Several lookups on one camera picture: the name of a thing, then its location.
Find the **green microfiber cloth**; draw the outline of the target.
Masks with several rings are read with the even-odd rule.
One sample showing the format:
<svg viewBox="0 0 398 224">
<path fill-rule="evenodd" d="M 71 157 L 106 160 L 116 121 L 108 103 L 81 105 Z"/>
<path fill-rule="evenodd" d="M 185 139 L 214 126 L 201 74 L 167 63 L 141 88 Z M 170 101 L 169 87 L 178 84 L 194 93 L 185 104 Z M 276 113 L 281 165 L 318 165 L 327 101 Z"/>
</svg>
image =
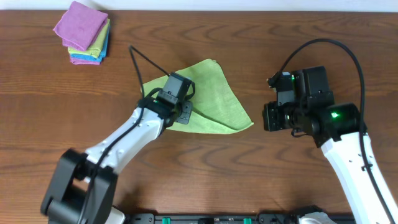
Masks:
<svg viewBox="0 0 398 224">
<path fill-rule="evenodd" d="M 198 134 L 234 134 L 253 125 L 228 85 L 221 66 L 206 59 L 177 73 L 195 83 L 188 124 L 174 123 L 169 130 Z"/>
</svg>

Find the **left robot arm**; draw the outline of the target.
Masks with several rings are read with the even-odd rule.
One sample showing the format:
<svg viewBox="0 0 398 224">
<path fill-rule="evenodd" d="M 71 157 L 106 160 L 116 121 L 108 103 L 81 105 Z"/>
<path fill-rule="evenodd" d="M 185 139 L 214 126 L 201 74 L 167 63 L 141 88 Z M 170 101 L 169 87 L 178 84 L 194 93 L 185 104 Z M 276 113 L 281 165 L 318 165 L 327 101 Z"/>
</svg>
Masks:
<svg viewBox="0 0 398 224">
<path fill-rule="evenodd" d="M 105 140 L 85 152 L 67 150 L 53 173 L 41 213 L 55 224 L 126 223 L 126 215 L 113 206 L 119 174 L 165 128 L 188 124 L 192 108 L 190 101 L 170 108 L 149 97 Z"/>
</svg>

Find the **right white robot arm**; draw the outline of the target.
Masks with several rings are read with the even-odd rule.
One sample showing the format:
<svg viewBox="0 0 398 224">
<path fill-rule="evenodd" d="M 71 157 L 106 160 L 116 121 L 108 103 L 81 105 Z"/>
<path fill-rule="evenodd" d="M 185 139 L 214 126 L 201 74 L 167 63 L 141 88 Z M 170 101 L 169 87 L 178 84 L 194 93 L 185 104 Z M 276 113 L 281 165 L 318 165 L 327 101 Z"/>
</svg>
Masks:
<svg viewBox="0 0 398 224">
<path fill-rule="evenodd" d="M 397 204 L 375 160 L 370 137 L 359 127 L 353 103 L 320 103 L 309 109 L 298 103 L 272 101 L 262 112 L 264 129 L 311 136 L 335 171 L 356 223 L 397 223 Z"/>
</svg>

